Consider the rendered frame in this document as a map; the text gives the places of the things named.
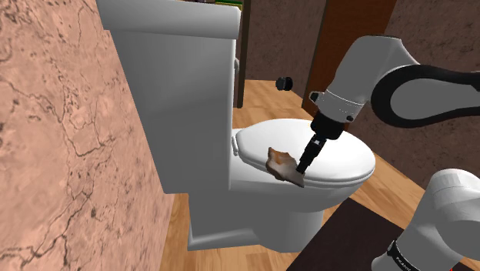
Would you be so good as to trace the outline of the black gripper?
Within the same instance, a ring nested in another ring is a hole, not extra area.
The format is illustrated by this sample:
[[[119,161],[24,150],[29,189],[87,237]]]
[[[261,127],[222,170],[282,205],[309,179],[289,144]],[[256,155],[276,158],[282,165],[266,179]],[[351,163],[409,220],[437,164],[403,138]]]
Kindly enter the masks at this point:
[[[336,140],[344,131],[343,123],[332,120],[321,112],[316,112],[310,127],[315,134],[305,147],[296,168],[296,171],[301,174],[305,173],[306,169],[321,152],[327,139]]]

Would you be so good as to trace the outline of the brown and white seashell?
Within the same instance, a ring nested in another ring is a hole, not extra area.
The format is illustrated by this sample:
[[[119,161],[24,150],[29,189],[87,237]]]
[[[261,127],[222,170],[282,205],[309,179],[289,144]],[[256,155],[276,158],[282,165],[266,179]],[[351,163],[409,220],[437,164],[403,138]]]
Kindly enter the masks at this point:
[[[296,160],[288,152],[279,152],[268,148],[268,159],[265,164],[267,171],[277,180],[290,182],[296,186],[305,187],[303,175],[298,172]]]

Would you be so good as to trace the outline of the dark robot stand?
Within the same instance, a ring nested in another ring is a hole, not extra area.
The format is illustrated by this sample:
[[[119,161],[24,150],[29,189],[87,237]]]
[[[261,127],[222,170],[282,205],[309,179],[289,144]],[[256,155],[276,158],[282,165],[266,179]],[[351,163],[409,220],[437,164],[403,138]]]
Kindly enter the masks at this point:
[[[401,227],[346,199],[286,271],[372,271]]]

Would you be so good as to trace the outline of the brown door with black knob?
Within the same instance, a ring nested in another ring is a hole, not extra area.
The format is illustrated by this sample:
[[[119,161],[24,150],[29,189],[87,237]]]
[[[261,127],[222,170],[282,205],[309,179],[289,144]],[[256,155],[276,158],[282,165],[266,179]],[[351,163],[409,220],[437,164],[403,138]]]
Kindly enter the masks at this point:
[[[275,53],[279,76],[291,76],[300,91],[301,105],[275,113],[282,118],[309,119],[318,108],[307,100],[324,92],[348,48],[363,35],[386,30],[397,0],[289,0],[299,4],[299,17],[288,21]]]

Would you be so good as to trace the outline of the white toilet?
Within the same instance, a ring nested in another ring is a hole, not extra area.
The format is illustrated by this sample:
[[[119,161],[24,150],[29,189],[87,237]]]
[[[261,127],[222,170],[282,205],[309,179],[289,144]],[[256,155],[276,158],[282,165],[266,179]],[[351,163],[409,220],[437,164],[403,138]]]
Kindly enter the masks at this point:
[[[190,250],[305,248],[323,212],[375,170],[367,145],[343,132],[296,186],[270,169],[294,165],[313,133],[304,119],[232,125],[241,12],[179,0],[96,0],[111,33],[165,193],[189,196]]]

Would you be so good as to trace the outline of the dark brown door frame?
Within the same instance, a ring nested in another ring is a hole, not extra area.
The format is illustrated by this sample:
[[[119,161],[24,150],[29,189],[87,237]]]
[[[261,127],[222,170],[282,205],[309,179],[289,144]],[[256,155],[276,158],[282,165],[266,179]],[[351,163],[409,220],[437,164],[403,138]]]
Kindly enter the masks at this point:
[[[248,35],[249,35],[249,26],[250,26],[250,17],[251,17],[251,8],[252,0],[243,0],[242,5],[242,40],[241,40],[241,51],[239,59],[239,73],[238,73],[238,91],[237,91],[237,103],[236,107],[241,109],[244,102],[244,91],[245,91],[245,75],[246,75],[246,63],[247,63],[247,54],[248,54]]]

